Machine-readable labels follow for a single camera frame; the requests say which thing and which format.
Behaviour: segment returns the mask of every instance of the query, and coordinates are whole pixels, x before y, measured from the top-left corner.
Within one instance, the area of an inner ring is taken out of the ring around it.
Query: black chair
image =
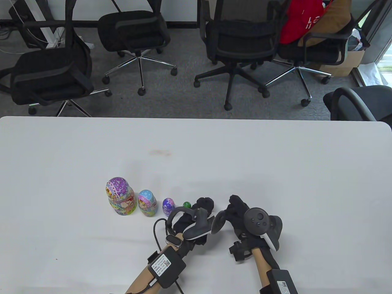
[[[285,60],[290,60],[291,63],[277,60],[274,60],[274,62],[286,66],[288,65],[290,66],[290,68],[276,78],[273,78],[271,81],[266,83],[266,85],[269,86],[270,84],[287,75],[288,73],[296,71],[308,94],[308,98],[301,100],[301,105],[303,107],[308,106],[311,102],[312,95],[310,94],[308,87],[306,86],[302,71],[307,71],[325,76],[321,80],[324,85],[329,83],[329,80],[332,75],[323,71],[307,68],[305,65],[309,62],[326,65],[342,64],[347,54],[347,41],[348,38],[351,36],[352,30],[358,26],[360,20],[362,20],[362,18],[365,17],[365,15],[378,2],[379,0],[375,0],[373,3],[371,3],[370,6],[365,10],[364,13],[362,13],[362,15],[356,21],[351,16],[351,21],[349,22],[349,24],[347,24],[341,31],[336,34],[309,33],[305,35],[303,39],[303,47],[298,46],[298,41],[294,41],[293,43],[287,45],[280,44],[278,48],[278,55]],[[311,38],[322,38],[325,40],[317,45],[306,47],[306,42]]]
[[[258,86],[264,98],[270,96],[267,87],[255,80],[242,67],[253,62],[263,63],[274,59],[281,29],[286,21],[290,0],[217,0],[214,19],[211,19],[207,0],[201,0],[200,37],[205,43],[207,57],[214,64],[224,66],[195,76],[194,87],[200,87],[199,79],[222,73],[230,75],[224,109],[232,109],[230,91],[234,76],[239,74]]]
[[[151,11],[125,11],[122,12],[116,2],[112,0],[118,12],[104,15],[98,20],[98,34],[102,45],[109,52],[117,52],[120,57],[125,54],[132,58],[105,73],[102,82],[110,83],[109,74],[137,60],[139,64],[142,87],[138,94],[146,93],[143,81],[142,60],[158,62],[172,67],[171,75],[177,75],[177,66],[165,61],[145,56],[151,49],[156,49],[158,54],[170,42],[169,31],[161,14],[162,0],[147,0]]]
[[[52,20],[42,22],[25,22],[26,33],[29,28],[65,27],[65,47],[41,48],[23,54],[11,70],[11,96],[18,105],[29,104],[29,114],[36,114],[36,105],[49,105],[62,101],[56,116],[60,116],[64,107],[74,105],[85,116],[91,117],[73,99],[104,92],[107,97],[109,89],[94,91],[91,83],[92,62],[90,49],[75,33],[72,14],[76,0],[65,0],[65,21]]]
[[[338,88],[323,98],[331,120],[378,121],[392,128],[392,88],[367,86]]]

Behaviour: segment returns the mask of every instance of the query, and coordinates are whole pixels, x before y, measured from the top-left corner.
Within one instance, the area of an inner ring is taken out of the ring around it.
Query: gray carpet
[[[101,45],[96,29],[78,29],[86,42],[95,44],[91,51],[93,59],[92,80],[95,89],[104,88],[103,74],[123,62],[116,53],[107,52]],[[171,43],[160,55],[151,51],[148,56],[177,64],[178,75],[170,75],[170,68],[145,61],[143,72],[147,93],[140,97],[139,69],[137,63],[119,70],[111,76],[110,89],[113,96],[104,94],[79,99],[78,103],[93,116],[108,117],[154,117],[154,118],[237,118],[237,119],[279,119],[279,120],[328,120],[329,112],[323,104],[324,94],[338,87],[354,87],[351,77],[333,78],[328,85],[322,85],[320,78],[304,73],[313,100],[308,107],[300,101],[306,92],[296,73],[289,74],[270,87],[271,96],[264,99],[250,82],[236,76],[231,92],[233,110],[226,112],[223,104],[226,96],[228,75],[201,80],[201,87],[194,88],[196,74],[209,71],[216,66],[206,57],[205,46],[197,29],[170,30]],[[18,32],[10,39],[0,41],[0,49],[11,52],[27,51]],[[12,67],[19,56],[0,52],[0,68]],[[266,62],[255,71],[246,68],[256,79],[267,82],[285,70],[284,66]],[[8,83],[9,78],[2,80]],[[59,104],[38,106],[40,116],[56,113]],[[27,105],[15,105],[10,96],[0,93],[0,117],[28,115]],[[66,107],[63,116],[82,116],[74,107]]]

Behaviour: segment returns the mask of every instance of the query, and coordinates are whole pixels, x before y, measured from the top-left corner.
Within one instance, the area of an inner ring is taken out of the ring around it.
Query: label sticker
[[[289,288],[285,281],[276,281],[278,283],[279,290],[282,294],[290,294]]]
[[[158,277],[160,277],[170,265],[171,262],[167,259],[166,255],[162,254],[161,257],[152,264],[151,268],[156,272]]]

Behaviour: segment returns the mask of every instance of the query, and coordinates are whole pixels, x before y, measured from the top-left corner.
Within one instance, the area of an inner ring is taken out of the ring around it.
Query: watch
[[[177,247],[177,248],[180,248],[182,245],[182,240],[176,236],[173,236],[173,235],[167,235],[165,241],[167,244],[173,245],[174,247]]]

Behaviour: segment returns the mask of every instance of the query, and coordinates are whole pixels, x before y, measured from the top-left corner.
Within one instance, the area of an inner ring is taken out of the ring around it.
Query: red bag
[[[287,11],[289,19],[282,29],[280,43],[289,44],[300,39],[327,9],[328,6],[323,6],[323,0],[292,0]]]

